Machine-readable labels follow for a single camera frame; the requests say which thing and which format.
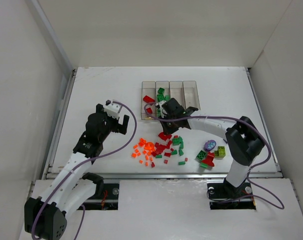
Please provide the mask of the tall green lego stack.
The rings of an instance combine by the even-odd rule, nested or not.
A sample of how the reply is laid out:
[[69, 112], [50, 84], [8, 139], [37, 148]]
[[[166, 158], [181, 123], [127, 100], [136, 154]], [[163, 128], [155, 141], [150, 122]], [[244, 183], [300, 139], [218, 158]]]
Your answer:
[[163, 94], [164, 92], [165, 92], [165, 89], [162, 88], [162, 87], [160, 87], [160, 88], [158, 89], [158, 91], [157, 91], [157, 93], [158, 93], [159, 95]]

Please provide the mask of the red round lego piece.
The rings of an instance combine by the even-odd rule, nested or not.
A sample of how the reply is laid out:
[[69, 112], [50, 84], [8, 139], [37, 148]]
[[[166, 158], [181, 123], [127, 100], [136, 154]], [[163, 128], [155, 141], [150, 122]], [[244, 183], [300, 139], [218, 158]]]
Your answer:
[[171, 134], [165, 134], [164, 132], [160, 132], [158, 134], [158, 137], [163, 140], [163, 141], [167, 141], [167, 140], [170, 140], [172, 138], [172, 135]]

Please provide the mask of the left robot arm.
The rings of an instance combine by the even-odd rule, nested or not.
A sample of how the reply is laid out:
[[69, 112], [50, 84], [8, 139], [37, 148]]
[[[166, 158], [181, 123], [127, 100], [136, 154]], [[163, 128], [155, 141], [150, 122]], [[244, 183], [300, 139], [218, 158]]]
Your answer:
[[115, 100], [97, 104], [63, 169], [43, 193], [28, 198], [24, 230], [32, 239], [61, 239], [72, 213], [84, 209], [87, 199], [103, 193], [103, 177], [88, 170], [103, 157], [103, 143], [110, 133], [126, 135], [130, 117], [124, 115], [119, 122], [122, 108], [124, 104]]

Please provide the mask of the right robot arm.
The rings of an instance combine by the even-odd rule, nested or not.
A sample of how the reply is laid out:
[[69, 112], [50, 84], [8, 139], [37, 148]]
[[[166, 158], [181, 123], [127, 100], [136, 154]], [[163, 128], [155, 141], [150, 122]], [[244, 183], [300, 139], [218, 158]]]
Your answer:
[[223, 116], [204, 116], [196, 107], [183, 108], [174, 98], [156, 104], [160, 111], [160, 123], [165, 135], [173, 134], [180, 128], [203, 131], [222, 138], [232, 156], [230, 170], [224, 179], [224, 190], [236, 195], [245, 182], [254, 159], [261, 153], [266, 143], [252, 121]]

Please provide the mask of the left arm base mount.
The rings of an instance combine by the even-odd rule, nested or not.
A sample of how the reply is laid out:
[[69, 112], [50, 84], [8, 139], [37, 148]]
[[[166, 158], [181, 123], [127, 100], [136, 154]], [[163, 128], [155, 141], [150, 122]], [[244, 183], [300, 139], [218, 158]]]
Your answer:
[[86, 211], [116, 211], [119, 208], [119, 183], [105, 183], [100, 193], [95, 193], [83, 205]]

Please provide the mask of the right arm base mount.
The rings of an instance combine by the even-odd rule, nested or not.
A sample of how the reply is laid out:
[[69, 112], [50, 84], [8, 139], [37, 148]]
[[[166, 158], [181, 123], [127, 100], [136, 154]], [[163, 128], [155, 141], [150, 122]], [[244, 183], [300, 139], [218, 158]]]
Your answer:
[[252, 186], [244, 182], [236, 191], [228, 189], [223, 182], [207, 184], [207, 198], [211, 210], [256, 210]]

